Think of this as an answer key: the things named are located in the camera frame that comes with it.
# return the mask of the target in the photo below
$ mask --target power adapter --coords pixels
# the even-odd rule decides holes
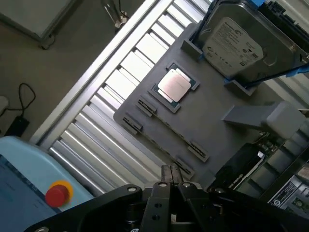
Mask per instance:
[[[22,116],[17,116],[4,136],[21,137],[29,125],[29,121]]]

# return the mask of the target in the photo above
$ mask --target black cable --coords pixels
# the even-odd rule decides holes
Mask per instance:
[[[21,89],[22,89],[22,86],[28,87],[28,88],[30,89],[30,91],[32,92],[32,94],[33,94],[33,99],[26,105],[26,107],[25,107],[25,105],[24,105],[24,103],[23,103],[23,99],[22,99],[22,97],[21,97]],[[37,96],[36,96],[34,90],[31,88],[30,85],[28,85],[27,83],[21,83],[21,84],[19,85],[19,87],[18,87],[18,97],[19,97],[19,101],[20,101],[20,104],[21,104],[21,108],[6,108],[6,109],[4,109],[4,111],[1,113],[0,117],[2,117],[6,111],[21,111],[22,113],[21,113],[20,116],[23,117],[24,114],[25,114],[25,110],[27,110],[27,109],[29,108],[29,106],[34,102],[34,100],[36,99]]]
[[[126,17],[126,18],[129,19],[130,17],[127,16],[125,13],[123,13],[122,10],[121,10],[121,0],[119,0],[118,3],[119,3],[119,11],[120,11],[120,14],[122,14],[123,17]]]

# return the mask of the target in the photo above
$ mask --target metal stand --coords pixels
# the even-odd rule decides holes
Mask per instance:
[[[114,23],[117,32],[127,22],[127,13],[124,11],[119,12],[113,0],[102,0],[102,5]]]
[[[56,41],[55,35],[50,34],[46,40],[40,42],[39,47],[43,50],[48,50]]]

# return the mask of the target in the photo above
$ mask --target hard drive label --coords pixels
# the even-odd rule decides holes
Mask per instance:
[[[289,181],[269,202],[269,204],[280,207],[287,200],[297,187]]]
[[[223,18],[213,29],[203,51],[206,59],[227,77],[264,57],[262,47],[228,17]]]

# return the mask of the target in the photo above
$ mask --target red button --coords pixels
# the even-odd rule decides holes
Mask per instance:
[[[51,207],[60,207],[69,199],[69,191],[63,185],[56,185],[50,188],[46,195],[45,201]]]

